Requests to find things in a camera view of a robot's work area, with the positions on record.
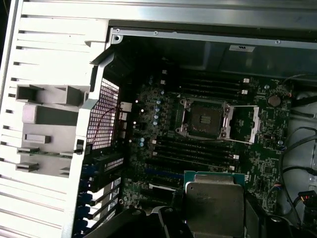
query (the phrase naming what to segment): sticker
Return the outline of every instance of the sticker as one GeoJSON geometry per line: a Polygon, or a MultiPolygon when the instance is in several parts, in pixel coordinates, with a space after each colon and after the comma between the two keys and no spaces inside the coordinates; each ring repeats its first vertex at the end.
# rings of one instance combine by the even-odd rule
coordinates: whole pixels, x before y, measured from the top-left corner
{"type": "Polygon", "coordinates": [[[231,45],[229,50],[230,51],[241,51],[241,52],[253,52],[255,47],[253,46],[234,46],[231,45]]]}

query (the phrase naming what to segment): motherboard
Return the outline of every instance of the motherboard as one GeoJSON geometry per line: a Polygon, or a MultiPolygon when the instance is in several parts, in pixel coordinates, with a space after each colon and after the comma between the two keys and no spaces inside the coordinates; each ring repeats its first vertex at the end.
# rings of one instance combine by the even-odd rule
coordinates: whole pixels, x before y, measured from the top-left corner
{"type": "Polygon", "coordinates": [[[267,211],[292,91],[278,79],[160,70],[138,79],[128,133],[122,208],[170,205],[184,171],[245,174],[245,189],[267,211]]]}

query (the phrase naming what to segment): vent slot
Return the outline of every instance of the vent slot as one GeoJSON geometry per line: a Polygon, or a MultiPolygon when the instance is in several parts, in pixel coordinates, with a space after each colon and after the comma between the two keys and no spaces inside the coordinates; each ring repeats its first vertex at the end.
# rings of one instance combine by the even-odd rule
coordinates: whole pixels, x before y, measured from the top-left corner
{"type": "Polygon", "coordinates": [[[111,145],[118,110],[118,95],[119,87],[103,79],[100,98],[90,112],[87,142],[93,144],[93,149],[102,149],[111,145]]]}

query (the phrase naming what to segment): wire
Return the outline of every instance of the wire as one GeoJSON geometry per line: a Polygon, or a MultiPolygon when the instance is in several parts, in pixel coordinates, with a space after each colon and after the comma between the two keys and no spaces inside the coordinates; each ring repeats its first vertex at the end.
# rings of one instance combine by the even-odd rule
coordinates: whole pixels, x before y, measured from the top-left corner
{"type": "Polygon", "coordinates": [[[3,0],[3,5],[4,5],[4,9],[5,9],[6,15],[9,16],[9,11],[8,11],[8,8],[6,7],[5,0],[3,0]]]}
{"type": "Polygon", "coordinates": [[[287,81],[291,80],[291,79],[294,79],[294,78],[298,78],[298,77],[301,77],[301,76],[314,76],[314,75],[317,75],[317,73],[302,73],[302,74],[296,74],[296,75],[293,75],[293,76],[290,76],[288,78],[285,78],[281,84],[285,84],[287,81]]]}
{"type": "Polygon", "coordinates": [[[311,96],[307,98],[293,100],[292,107],[302,107],[311,103],[317,102],[317,96],[311,96]]]}
{"type": "Polygon", "coordinates": [[[305,118],[314,118],[315,117],[314,114],[303,113],[303,112],[299,112],[297,110],[291,110],[291,114],[294,114],[294,115],[297,115],[297,116],[301,116],[301,117],[305,117],[305,118]]]}
{"type": "Polygon", "coordinates": [[[97,131],[96,131],[96,133],[95,133],[95,136],[94,136],[94,139],[93,139],[92,144],[94,144],[94,143],[96,142],[97,135],[98,135],[98,131],[100,130],[100,123],[101,123],[101,121],[103,120],[104,116],[105,116],[107,113],[109,113],[109,112],[111,112],[111,111],[113,111],[113,110],[115,110],[115,109],[119,109],[119,110],[121,111],[120,107],[114,107],[114,108],[111,108],[111,109],[105,111],[104,114],[101,116],[101,118],[100,118],[100,120],[99,120],[99,122],[98,122],[98,125],[97,125],[97,131]]]}
{"type": "Polygon", "coordinates": [[[285,169],[283,169],[283,173],[290,171],[290,170],[305,170],[309,174],[311,174],[313,176],[317,176],[317,170],[314,170],[314,169],[309,168],[309,167],[303,167],[303,166],[291,166],[291,167],[285,168],[285,169]]]}
{"type": "MultiPolygon", "coordinates": [[[[298,203],[299,203],[300,201],[302,201],[302,200],[303,200],[302,197],[297,196],[297,198],[295,198],[295,200],[294,200],[294,202],[293,202],[293,206],[296,207],[296,206],[298,205],[298,203]]],[[[291,208],[287,213],[282,214],[281,217],[287,217],[287,216],[289,216],[292,212],[293,212],[293,210],[292,210],[292,208],[291,208]]]]}
{"type": "Polygon", "coordinates": [[[288,143],[289,139],[292,137],[292,135],[293,135],[296,131],[302,130],[302,129],[312,130],[312,131],[315,132],[315,135],[317,135],[317,129],[312,128],[312,127],[309,127],[309,126],[300,126],[300,127],[296,128],[296,129],[292,132],[292,134],[290,134],[290,135],[285,139],[285,144],[288,143]]]}
{"type": "Polygon", "coordinates": [[[282,153],[282,154],[280,155],[280,158],[279,158],[279,174],[280,174],[280,181],[281,181],[281,184],[282,184],[282,186],[283,186],[283,192],[284,192],[284,194],[285,194],[285,196],[286,196],[286,199],[287,199],[288,203],[289,203],[290,206],[291,206],[291,209],[292,209],[292,211],[293,211],[293,213],[294,213],[294,216],[295,216],[295,218],[296,218],[296,220],[297,220],[297,222],[298,222],[298,227],[299,227],[299,228],[301,228],[301,219],[300,219],[300,217],[299,217],[299,215],[298,215],[298,212],[297,212],[297,210],[296,210],[296,208],[295,208],[295,206],[294,206],[294,204],[293,204],[293,201],[292,201],[292,199],[291,199],[291,197],[290,197],[290,195],[289,195],[289,193],[288,193],[288,191],[287,191],[287,188],[286,188],[286,184],[285,184],[285,180],[284,180],[284,175],[283,175],[283,161],[284,161],[284,156],[285,156],[287,153],[289,153],[289,152],[292,151],[293,149],[295,149],[295,148],[297,148],[297,147],[299,147],[299,146],[301,146],[301,145],[303,145],[303,144],[305,144],[305,143],[307,143],[307,142],[309,142],[309,141],[313,141],[313,140],[317,140],[317,135],[309,136],[309,137],[306,137],[306,138],[304,138],[304,139],[301,139],[301,140],[295,142],[294,144],[292,144],[291,146],[289,146],[289,147],[284,151],[284,153],[282,153]]]}
{"type": "Polygon", "coordinates": [[[264,200],[264,204],[265,204],[265,207],[268,208],[268,199],[269,199],[269,196],[271,195],[271,193],[275,190],[275,189],[278,189],[279,191],[282,189],[281,185],[280,184],[275,184],[268,192],[267,192],[267,195],[265,197],[265,200],[264,200]]]}

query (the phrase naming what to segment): chip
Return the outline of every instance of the chip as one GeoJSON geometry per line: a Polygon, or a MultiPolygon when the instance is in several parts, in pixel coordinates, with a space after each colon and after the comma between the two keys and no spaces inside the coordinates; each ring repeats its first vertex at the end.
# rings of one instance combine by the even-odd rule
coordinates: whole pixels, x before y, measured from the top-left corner
{"type": "Polygon", "coordinates": [[[221,109],[193,103],[191,106],[189,133],[218,136],[221,129],[222,114],[221,109]]]}
{"type": "Polygon", "coordinates": [[[265,174],[272,174],[273,173],[273,168],[272,167],[264,167],[264,173],[265,174]]]}

